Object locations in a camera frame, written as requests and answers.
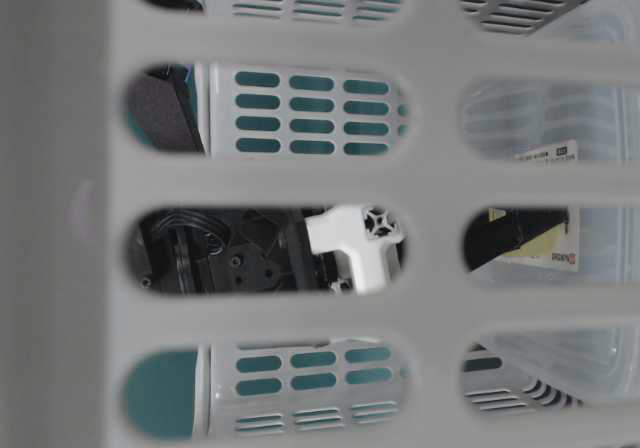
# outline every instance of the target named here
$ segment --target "white plastic crate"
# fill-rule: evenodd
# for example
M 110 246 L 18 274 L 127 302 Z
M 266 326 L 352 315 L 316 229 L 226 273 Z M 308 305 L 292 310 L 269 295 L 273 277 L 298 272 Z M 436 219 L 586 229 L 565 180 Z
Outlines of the white plastic crate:
M 489 193 L 512 203 L 637 201 L 640 184 L 628 166 L 521 167 L 514 177 L 470 156 L 456 125 L 457 102 L 479 78 L 631 83 L 640 76 L 637 50 L 479 34 L 457 11 L 457 0 L 407 0 L 393 22 L 375 26 L 376 34 L 299 23 L 281 25 L 272 38 L 272 25 L 257 20 L 187 20 L 136 0 L 6 1 L 30 9 L 3 11 L 11 41 L 0 48 L 5 73 L 15 75 L 2 108 L 16 128 L 2 130 L 0 150 L 8 167 L 22 168 L 16 176 L 8 170 L 12 175 L 1 185 L 12 200 L 0 208 L 6 227 L 2 266 L 6 284 L 20 287 L 2 293 L 7 330 L 0 338 L 0 386 L 3 406 L 11 406 L 0 430 L 3 446 L 152 446 L 122 415 L 120 390 L 137 360 L 168 346 L 255 333 L 324 336 L 327 327 L 336 335 L 373 331 L 409 348 L 417 381 L 405 415 L 394 423 L 367 433 L 311 435 L 310 447 L 415 446 L 424 440 L 604 446 L 640 438 L 634 406 L 529 417 L 491 429 L 466 410 L 456 392 L 458 363 L 462 347 L 481 332 L 637 321 L 638 295 L 598 286 L 498 296 L 462 272 L 459 240 L 452 235 L 472 207 L 494 201 Z M 406 147 L 382 164 L 247 165 L 149 153 L 122 126 L 119 103 L 132 71 L 167 58 L 260 66 L 311 61 L 383 71 L 402 80 L 415 107 L 415 128 Z M 402 296 L 170 303 L 137 291 L 121 262 L 130 226 L 150 207 L 185 200 L 293 203 L 347 194 L 359 200 L 377 195 L 407 216 L 418 261 L 398 281 Z M 37 240 L 25 233 L 37 233 Z M 238 325 L 248 315 L 250 325 Z M 282 440 L 260 444 L 275 447 Z

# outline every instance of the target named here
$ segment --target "label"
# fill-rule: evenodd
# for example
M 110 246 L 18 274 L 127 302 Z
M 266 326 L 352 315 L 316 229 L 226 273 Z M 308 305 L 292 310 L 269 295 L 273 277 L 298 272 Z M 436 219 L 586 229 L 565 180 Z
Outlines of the label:
M 528 163 L 577 163 L 576 140 L 543 146 L 516 156 L 516 160 Z M 504 211 L 492 208 L 489 219 L 494 221 L 504 216 Z M 511 251 L 496 258 L 503 263 L 551 268 L 560 271 L 578 271 L 580 246 L 580 209 L 569 207 L 569 223 L 558 225 Z

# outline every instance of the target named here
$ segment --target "sticker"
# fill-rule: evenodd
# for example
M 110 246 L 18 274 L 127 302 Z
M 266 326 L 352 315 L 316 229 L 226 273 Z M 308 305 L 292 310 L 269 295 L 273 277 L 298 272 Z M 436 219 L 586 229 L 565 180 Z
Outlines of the sticker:
M 576 140 L 543 146 L 516 156 L 516 160 L 528 163 L 576 163 L 578 143 Z M 504 216 L 505 212 L 496 208 L 489 210 L 489 220 Z M 560 271 L 577 272 L 579 266 L 580 209 L 569 207 L 568 226 L 558 225 L 519 249 L 496 258 L 503 263 L 551 268 Z

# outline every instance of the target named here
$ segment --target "oval hole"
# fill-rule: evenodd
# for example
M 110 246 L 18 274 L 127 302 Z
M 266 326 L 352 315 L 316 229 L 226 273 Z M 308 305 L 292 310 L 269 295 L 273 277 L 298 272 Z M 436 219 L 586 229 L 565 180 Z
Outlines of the oval hole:
M 238 95 L 236 105 L 255 110 L 275 110 L 280 107 L 280 99 L 271 95 Z
M 256 373 L 259 371 L 279 370 L 282 361 L 277 356 L 255 356 L 241 358 L 236 362 L 236 368 L 240 373 Z
M 236 393 L 240 396 L 259 396 L 278 393 L 282 389 L 282 382 L 277 378 L 240 381 L 236 385 Z
M 380 143 L 347 143 L 344 152 L 347 155 L 375 156 L 384 155 L 389 150 L 387 145 Z
M 355 370 L 347 373 L 346 381 L 350 385 L 363 385 L 369 383 L 383 383 L 392 378 L 388 368 L 371 368 L 369 370 Z
M 331 133 L 333 128 L 330 120 L 291 120 L 291 130 L 296 133 Z
M 291 357 L 294 368 L 311 368 L 314 366 L 329 366 L 336 362 L 336 355 L 331 351 L 318 353 L 298 353 Z
M 389 127 L 384 123 L 362 123 L 351 121 L 345 123 L 344 131 L 348 135 L 384 136 L 389 133 Z
M 408 125 L 397 111 L 403 111 L 406 100 L 395 84 L 354 80 L 352 71 L 340 68 L 327 69 L 326 76 L 317 68 L 314 75 L 291 74 L 303 69 L 226 62 L 157 65 L 130 83 L 126 122 L 145 145 L 246 162 L 259 153 L 300 159 L 376 156 L 400 142 Z M 290 89 L 289 82 L 299 90 Z M 347 101 L 352 112 L 347 113 L 332 99 L 345 84 L 355 84 L 354 91 L 382 92 L 382 85 L 388 91 L 375 95 L 376 102 Z M 294 96 L 313 90 L 328 91 L 322 98 Z
M 334 150 L 335 147 L 328 141 L 296 140 L 291 143 L 291 151 L 298 154 L 330 155 Z
M 291 380 L 291 388 L 293 388 L 296 391 L 331 388 L 335 386 L 335 384 L 336 384 L 336 377 L 333 373 L 294 376 L 293 379 Z
M 236 147 L 242 153 L 277 153 L 280 151 L 280 142 L 262 138 L 241 138 L 237 141 Z
M 345 353 L 349 363 L 371 363 L 374 361 L 386 361 L 391 357 L 391 351 L 384 346 L 350 350 Z
M 380 81 L 347 80 L 343 86 L 347 93 L 362 95 L 386 95 L 389 93 L 389 85 Z
M 463 96 L 462 136 L 484 159 L 539 167 L 635 162 L 640 145 L 624 133 L 638 131 L 639 96 L 631 83 L 486 80 Z
M 292 76 L 289 80 L 291 88 L 296 90 L 311 91 L 331 91 L 333 90 L 333 80 L 331 78 L 323 78 L 319 76 Z
M 334 108 L 333 101 L 320 98 L 293 98 L 289 105 L 295 111 L 314 113 L 329 113 Z
M 280 120 L 266 116 L 240 116 L 236 119 L 236 126 L 240 130 L 278 131 Z
M 384 248 L 385 257 L 364 255 L 378 275 L 352 269 L 340 250 L 352 239 L 347 227 Z M 126 255 L 137 283 L 165 295 L 365 295 L 391 287 L 405 264 L 405 238 L 393 213 L 373 204 L 177 206 L 141 218 Z M 278 360 L 252 356 L 232 363 L 246 358 L 238 369 L 267 361 L 279 368 Z
M 275 73 L 241 71 L 236 74 L 236 83 L 238 83 L 241 86 L 258 86 L 263 88 L 275 88 L 280 84 L 280 77 Z
M 132 426 L 153 438 L 215 445 L 247 435 L 291 436 L 325 428 L 348 428 L 357 436 L 374 418 L 390 421 L 405 409 L 409 359 L 400 351 L 386 362 L 385 369 L 398 374 L 391 378 L 350 371 L 354 366 L 337 355 L 383 341 L 337 334 L 241 342 L 232 331 L 229 327 L 219 343 L 138 362 L 122 390 L 122 409 Z M 278 360 L 287 360 L 284 371 L 266 371 Z M 384 385 L 376 386 L 383 378 Z
M 389 113 L 389 106 L 371 101 L 347 101 L 344 111 L 350 115 L 385 116 Z

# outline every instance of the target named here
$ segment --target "clear plastic container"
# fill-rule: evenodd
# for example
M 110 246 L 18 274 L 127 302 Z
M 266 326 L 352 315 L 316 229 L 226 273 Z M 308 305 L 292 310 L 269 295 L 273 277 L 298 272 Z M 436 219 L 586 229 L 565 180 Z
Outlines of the clear plastic container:
M 640 46 L 640 0 L 592 0 L 533 36 Z M 464 136 L 487 158 L 510 159 L 540 146 L 576 140 L 580 161 L 624 163 L 640 155 L 639 104 L 637 86 L 490 81 L 467 98 Z M 635 209 L 582 209 L 576 273 L 494 261 L 474 276 L 505 288 L 638 281 L 637 219 Z M 508 334 L 481 343 L 585 402 L 640 398 L 638 326 Z

